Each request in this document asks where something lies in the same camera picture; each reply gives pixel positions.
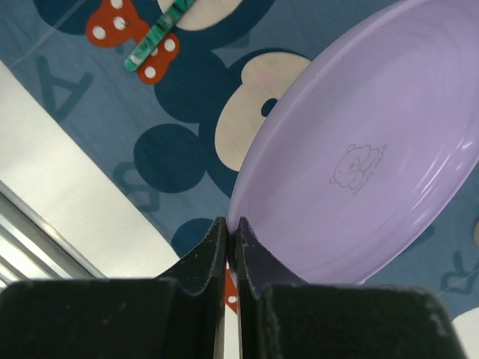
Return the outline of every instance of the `cartoon print rug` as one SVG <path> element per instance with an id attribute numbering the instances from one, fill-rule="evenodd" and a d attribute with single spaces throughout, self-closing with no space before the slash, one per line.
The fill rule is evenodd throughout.
<path id="1" fill-rule="evenodd" d="M 1 0 L 0 60 L 183 256 L 226 215 L 244 155 L 287 87 L 393 2 L 198 0 L 129 73 L 124 58 L 172 0 Z M 453 318 L 479 307 L 478 218 L 476 169 L 368 283 L 425 286 Z"/>

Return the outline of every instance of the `lavender plastic plate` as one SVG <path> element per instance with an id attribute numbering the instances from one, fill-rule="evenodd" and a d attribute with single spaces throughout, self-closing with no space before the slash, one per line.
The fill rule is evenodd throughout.
<path id="1" fill-rule="evenodd" d="M 316 58 L 255 138 L 231 198 L 311 283 L 362 283 L 479 159 L 479 1 L 408 0 Z"/>

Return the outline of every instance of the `bear logo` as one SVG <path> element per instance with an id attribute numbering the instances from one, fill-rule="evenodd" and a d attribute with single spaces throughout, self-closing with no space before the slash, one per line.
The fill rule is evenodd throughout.
<path id="1" fill-rule="evenodd" d="M 356 146 L 351 144 L 346 155 L 339 161 L 335 174 L 329 179 L 330 184 L 339 184 L 349 187 L 353 191 L 358 189 L 363 180 L 370 173 L 374 161 L 378 158 L 379 149 L 371 146 Z"/>

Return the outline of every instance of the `green hair clip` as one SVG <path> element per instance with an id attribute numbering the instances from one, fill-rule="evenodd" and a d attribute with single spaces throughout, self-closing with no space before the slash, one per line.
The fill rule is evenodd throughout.
<path id="1" fill-rule="evenodd" d="M 175 2 L 162 14 L 156 23 L 147 32 L 146 36 L 133 49 L 125 60 L 125 67 L 129 71 L 136 71 L 150 56 L 151 52 L 161 43 L 173 26 L 183 17 L 186 11 L 196 0 L 175 0 Z"/>

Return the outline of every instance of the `white circle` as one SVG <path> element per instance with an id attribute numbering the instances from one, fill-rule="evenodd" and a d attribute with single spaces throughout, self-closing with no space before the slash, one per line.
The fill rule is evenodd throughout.
<path id="1" fill-rule="evenodd" d="M 168 51 L 168 52 L 172 52 L 176 49 L 177 47 L 177 44 L 174 43 L 174 41 L 172 39 L 167 39 L 165 41 L 165 50 Z"/>
<path id="2" fill-rule="evenodd" d="M 113 19 L 113 25 L 118 29 L 118 30 L 124 30 L 126 27 L 126 21 L 123 17 L 117 16 Z"/>
<path id="3" fill-rule="evenodd" d="M 139 65 L 140 64 L 140 59 L 137 56 L 131 55 L 129 59 L 135 64 Z"/>
<path id="4" fill-rule="evenodd" d="M 106 31 L 101 26 L 95 26 L 91 32 L 98 40 L 103 40 L 106 37 Z"/>
<path id="5" fill-rule="evenodd" d="M 110 4 L 112 4 L 112 7 L 115 9 L 121 9 L 123 7 L 122 0 L 110 0 Z"/>
<path id="6" fill-rule="evenodd" d="M 152 79 L 153 77 L 155 77 L 156 75 L 156 71 L 154 68 L 152 68 L 151 66 L 147 67 L 146 69 L 144 69 L 144 75 L 146 77 L 148 77 L 149 79 Z"/>

